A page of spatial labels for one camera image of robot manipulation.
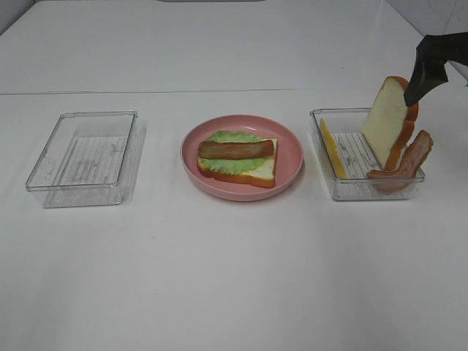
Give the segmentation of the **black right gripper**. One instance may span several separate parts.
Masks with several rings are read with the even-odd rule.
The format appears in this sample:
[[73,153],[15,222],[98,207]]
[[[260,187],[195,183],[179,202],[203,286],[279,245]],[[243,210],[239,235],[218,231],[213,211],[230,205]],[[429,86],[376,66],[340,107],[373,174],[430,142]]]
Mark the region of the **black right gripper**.
[[467,65],[468,32],[426,35],[416,47],[416,62],[404,92],[406,106],[413,106],[430,91],[448,82],[445,64]]

